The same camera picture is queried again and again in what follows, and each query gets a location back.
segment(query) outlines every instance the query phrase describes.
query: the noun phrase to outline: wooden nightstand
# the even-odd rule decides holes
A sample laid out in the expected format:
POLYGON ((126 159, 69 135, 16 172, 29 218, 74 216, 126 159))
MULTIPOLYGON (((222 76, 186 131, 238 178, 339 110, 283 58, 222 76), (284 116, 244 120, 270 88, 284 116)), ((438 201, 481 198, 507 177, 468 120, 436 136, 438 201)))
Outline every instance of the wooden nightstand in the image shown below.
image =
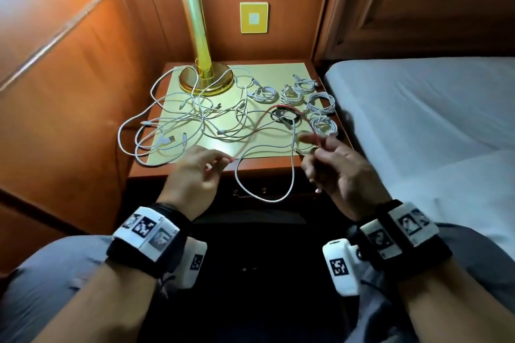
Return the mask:
MULTIPOLYGON (((227 65, 245 65, 245 64, 285 64, 303 62, 313 80, 319 82, 317 91, 325 91, 322 80, 317 75, 314 66, 310 61, 305 60, 263 60, 263 61, 227 61, 227 65)), ((173 67, 181 66, 183 63, 168 63, 164 71, 168 71, 173 67)), ((161 82, 156 90, 155 96, 160 98, 167 93, 170 78, 167 77, 161 82)), ((322 100, 324 106, 328 105, 327 100, 322 100)), ((148 119, 154 119, 161 115, 161 108, 155 105, 148 116, 148 119)), ((345 132, 340 119, 337 114, 331 118, 338 125, 338 138, 345 144, 352 146, 347 133, 345 132)), ((145 131, 145 136, 150 133, 150 130, 145 131)), ((299 156, 294 157, 293 164, 295 166, 295 185, 293 191, 286 202, 283 202, 282 208, 288 210, 293 209, 292 203, 303 204, 306 200, 320 199, 326 197, 325 194, 316 194, 315 188, 310 184, 302 169, 300 168, 302 158, 299 156)), ((135 205, 142 205, 143 203, 151 203, 155 201, 158 196, 164 180, 168 174, 173 171, 174 163, 162 165, 160 167, 144 167, 138 163, 132 165, 132 169, 128 179, 128 192, 132 190, 138 193, 139 202, 129 203, 127 211, 131 212, 135 205)), ((261 203, 258 200, 250 197, 247 193, 240 189, 234 178, 235 164, 229 165, 222 175, 222 181, 218 190, 217 198, 213 203, 211 209, 217 209, 220 204, 227 206, 230 203, 233 209, 245 209, 257 207, 280 208, 278 204, 261 203)), ((238 176, 245 186, 256 195, 260 195, 266 199, 277 199, 283 196, 289 188, 292 177, 292 164, 290 155, 278 157, 262 157, 262 158, 249 158, 244 159, 238 169, 238 176)))

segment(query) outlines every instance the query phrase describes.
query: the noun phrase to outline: yellow switch plate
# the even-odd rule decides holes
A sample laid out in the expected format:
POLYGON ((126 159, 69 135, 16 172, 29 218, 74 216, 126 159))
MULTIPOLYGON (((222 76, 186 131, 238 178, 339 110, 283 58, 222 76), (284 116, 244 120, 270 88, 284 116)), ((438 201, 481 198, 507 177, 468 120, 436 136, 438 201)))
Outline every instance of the yellow switch plate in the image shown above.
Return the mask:
POLYGON ((268 3, 241 2, 240 22, 242 34, 266 33, 268 31, 268 3))

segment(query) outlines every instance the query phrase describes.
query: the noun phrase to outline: round gold lamp base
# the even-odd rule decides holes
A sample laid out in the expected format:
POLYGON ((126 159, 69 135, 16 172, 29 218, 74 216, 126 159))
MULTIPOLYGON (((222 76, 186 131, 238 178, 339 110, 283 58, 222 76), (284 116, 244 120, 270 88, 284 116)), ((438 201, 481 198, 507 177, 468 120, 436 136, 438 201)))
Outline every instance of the round gold lamp base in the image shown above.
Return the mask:
POLYGON ((232 71, 229 71, 228 66, 220 62, 214 62, 213 74, 213 79, 199 79, 199 82, 194 91, 193 86, 195 86, 195 83, 197 81, 197 74, 191 68, 184 68, 181 74, 179 75, 179 85, 181 86, 181 89, 183 89, 184 91, 193 93, 194 95, 198 95, 203 91, 204 88, 208 87, 209 84, 220 79, 220 77, 223 75, 222 79, 220 79, 220 81, 217 84, 204 91, 203 95, 218 95, 223 92, 226 92, 229 88, 232 87, 234 83, 234 76, 232 71))

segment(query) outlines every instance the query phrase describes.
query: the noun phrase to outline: red cable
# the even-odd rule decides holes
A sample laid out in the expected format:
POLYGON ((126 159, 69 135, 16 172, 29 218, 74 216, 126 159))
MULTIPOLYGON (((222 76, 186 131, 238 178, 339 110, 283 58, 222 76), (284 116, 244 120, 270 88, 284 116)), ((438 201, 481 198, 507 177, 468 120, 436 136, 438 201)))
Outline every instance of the red cable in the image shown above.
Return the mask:
MULTIPOLYGON (((310 121, 307 119, 306 115, 301 112, 299 109, 293 107, 293 106, 290 106, 290 105, 285 105, 285 104, 279 104, 279 105, 273 105, 273 106, 270 106, 268 108, 268 110, 266 112, 263 113, 263 115, 258 119, 258 121, 256 122, 256 125, 254 126, 254 130, 252 131, 252 133, 254 133, 259 124, 261 123, 261 121, 263 120, 263 118, 265 118, 265 116, 270 112, 270 110, 276 108, 276 107, 283 107, 283 108, 287 108, 287 109, 290 109, 290 110, 293 110, 296 114, 299 114, 299 116, 301 118, 303 118, 307 124, 311 127, 311 130, 313 131, 313 134, 316 136, 316 143, 318 146, 322 146, 322 142, 320 141, 320 137, 318 137, 318 134, 315 132, 315 130, 313 129, 313 126, 311 125, 310 121)), ((247 139, 247 141, 245 142, 245 144, 241 147, 241 149, 235 154, 234 158, 237 159, 239 158, 239 156, 241 155, 241 153, 243 152, 243 150, 247 147, 248 143, 249 143, 250 139, 247 139)))

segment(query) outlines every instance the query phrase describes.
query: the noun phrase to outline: mattress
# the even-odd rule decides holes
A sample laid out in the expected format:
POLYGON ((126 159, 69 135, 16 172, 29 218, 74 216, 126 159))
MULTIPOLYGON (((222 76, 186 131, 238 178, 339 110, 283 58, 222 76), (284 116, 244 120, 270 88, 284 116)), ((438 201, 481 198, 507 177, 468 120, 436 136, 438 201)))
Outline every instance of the mattress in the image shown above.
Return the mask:
POLYGON ((351 60, 325 79, 387 187, 515 148, 515 58, 351 60))
POLYGON ((515 260, 515 58, 343 61, 325 79, 392 197, 515 260))

